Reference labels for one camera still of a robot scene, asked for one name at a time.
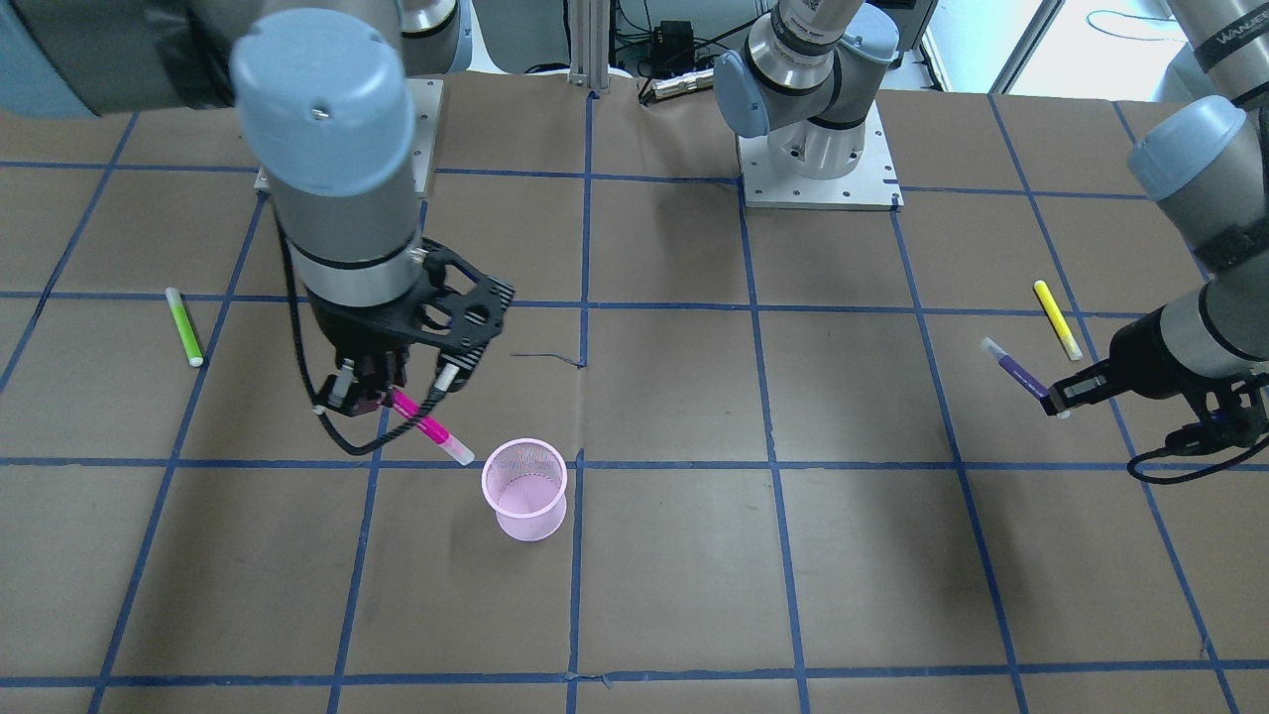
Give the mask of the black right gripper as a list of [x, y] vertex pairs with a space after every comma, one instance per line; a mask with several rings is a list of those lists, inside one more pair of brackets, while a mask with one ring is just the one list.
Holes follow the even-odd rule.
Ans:
[[406, 386], [412, 345], [435, 345], [424, 320], [426, 299], [435, 295], [437, 289], [412, 288], [390, 302], [358, 307], [308, 290], [313, 320], [338, 360], [313, 398], [313, 410], [360, 417], [392, 405], [395, 389]]

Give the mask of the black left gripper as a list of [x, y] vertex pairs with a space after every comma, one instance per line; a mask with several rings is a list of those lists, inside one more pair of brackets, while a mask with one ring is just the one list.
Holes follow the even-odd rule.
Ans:
[[1140, 394], [1165, 401], [1204, 383], [1167, 347], [1162, 334], [1162, 307], [1115, 331], [1107, 361], [1093, 363], [1048, 386], [1041, 399], [1044, 413], [1060, 417], [1079, 407], [1101, 403], [1114, 394]]

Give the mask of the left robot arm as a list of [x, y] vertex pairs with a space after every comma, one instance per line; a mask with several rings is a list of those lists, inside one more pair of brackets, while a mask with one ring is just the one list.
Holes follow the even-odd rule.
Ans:
[[[891, 153], [876, 109], [884, 70], [900, 55], [896, 23], [865, 1], [779, 1], [745, 27], [739, 49], [713, 63], [718, 109], [755, 160], [747, 190], [766, 207], [898, 209]], [[1194, 410], [1236, 386], [1256, 391], [1266, 365], [1266, 76], [1181, 107], [1133, 145], [1101, 140], [1107, 110], [1077, 137], [1082, 117], [1060, 99], [1006, 101], [1003, 142], [1018, 181], [1066, 195], [1096, 191], [1110, 166], [1096, 148], [1124, 151], [1110, 191], [1127, 180], [1187, 241], [1204, 285], [1121, 328], [1107, 356], [1060, 380], [1044, 398], [1052, 416], [1133, 393], [1187, 398]], [[1091, 167], [1079, 167], [1093, 159]]]

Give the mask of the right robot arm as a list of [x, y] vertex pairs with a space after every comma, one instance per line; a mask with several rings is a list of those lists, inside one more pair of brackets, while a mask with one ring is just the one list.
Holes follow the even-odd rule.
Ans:
[[412, 79], [467, 67], [467, 1], [5, 1], [3, 108], [89, 118], [233, 108], [283, 257], [360, 416], [406, 384], [426, 282]]

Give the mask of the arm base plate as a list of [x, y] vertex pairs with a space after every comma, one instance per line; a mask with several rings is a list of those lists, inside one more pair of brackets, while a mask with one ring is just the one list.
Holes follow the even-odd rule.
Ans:
[[291, 80], [251, 90], [237, 118], [260, 162], [254, 186], [343, 198], [409, 167], [412, 194], [426, 197], [442, 98], [440, 80], [404, 77], [324, 91]]
[[905, 204], [878, 105], [862, 126], [831, 131], [810, 120], [739, 137], [747, 205], [772, 209], [892, 211]]

